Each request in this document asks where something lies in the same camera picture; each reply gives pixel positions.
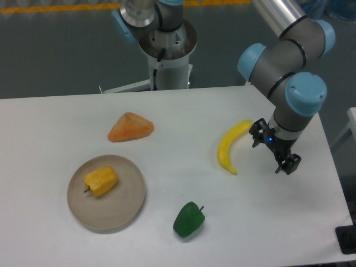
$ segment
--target plastic food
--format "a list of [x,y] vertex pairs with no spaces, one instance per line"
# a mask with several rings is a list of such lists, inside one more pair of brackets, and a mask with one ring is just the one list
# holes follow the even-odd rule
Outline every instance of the plastic food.
[[194,202],[189,202],[179,212],[173,224],[177,234],[185,238],[198,229],[204,222],[205,216]]
[[99,168],[84,176],[85,185],[95,196],[101,196],[108,192],[117,183],[117,180],[117,173],[110,166]]
[[239,137],[247,133],[251,128],[252,120],[244,120],[232,127],[226,135],[221,139],[217,149],[217,160],[220,165],[230,171],[232,174],[238,174],[237,170],[231,165],[230,162],[230,146]]
[[116,122],[107,138],[111,142],[123,142],[145,137],[153,130],[152,122],[137,114],[127,112]]

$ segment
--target gray floor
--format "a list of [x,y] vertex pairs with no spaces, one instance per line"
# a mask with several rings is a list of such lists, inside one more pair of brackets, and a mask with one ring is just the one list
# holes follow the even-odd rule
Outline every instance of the gray floor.
[[[191,56],[194,88],[243,85],[236,71],[242,52],[253,43],[278,42],[249,4],[184,11],[198,33]],[[328,85],[320,116],[330,141],[347,123],[347,109],[356,106],[356,24],[323,19],[333,25],[337,42],[305,70]],[[99,85],[108,90],[149,77],[138,44],[121,39],[109,10],[0,14],[0,49],[0,98],[92,94],[99,93]],[[355,201],[355,140],[348,139],[333,156],[345,197]]]

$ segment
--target yellow floor stripe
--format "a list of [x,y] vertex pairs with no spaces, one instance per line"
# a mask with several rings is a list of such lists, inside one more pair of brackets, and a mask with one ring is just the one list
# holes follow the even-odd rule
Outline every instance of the yellow floor stripe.
[[[223,4],[249,4],[250,0],[202,0],[185,1],[185,7],[197,6],[215,6]],[[48,6],[48,7],[7,7],[0,10],[0,13],[28,13],[28,12],[55,12],[55,11],[78,11],[78,10],[94,10],[94,9],[118,9],[120,4],[77,4],[72,6]]]

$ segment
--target cable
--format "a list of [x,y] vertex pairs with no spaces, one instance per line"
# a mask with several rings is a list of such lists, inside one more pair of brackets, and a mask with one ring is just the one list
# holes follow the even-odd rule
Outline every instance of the cable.
[[[166,49],[162,48],[160,55],[157,58],[157,62],[161,62],[162,58],[164,58],[166,54]],[[158,91],[157,85],[156,85],[156,76],[157,76],[157,69],[159,67],[159,64],[156,64],[155,69],[154,69],[154,74],[153,74],[153,80],[154,80],[154,88],[153,91]]]

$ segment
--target blue joint cap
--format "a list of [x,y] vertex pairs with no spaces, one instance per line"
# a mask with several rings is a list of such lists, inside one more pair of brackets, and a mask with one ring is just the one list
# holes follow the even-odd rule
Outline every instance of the blue joint cap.
[[159,2],[169,6],[181,6],[184,0],[159,0]]
[[135,42],[136,38],[132,35],[130,30],[127,28],[120,15],[117,13],[116,9],[111,12],[111,16],[116,25],[116,28],[127,39],[127,41],[129,41],[130,43]]
[[293,75],[285,87],[285,98],[297,114],[309,117],[316,114],[328,94],[325,82],[310,72]]
[[247,81],[250,81],[252,71],[265,48],[263,44],[255,43],[247,48],[239,58],[238,71]]
[[325,48],[324,48],[324,54],[326,54],[330,49],[333,48],[335,41],[336,41],[336,35],[335,35],[335,31],[333,26],[331,26],[330,23],[322,20],[322,19],[318,19],[315,21],[317,24],[319,24],[324,31],[324,35],[325,35]]

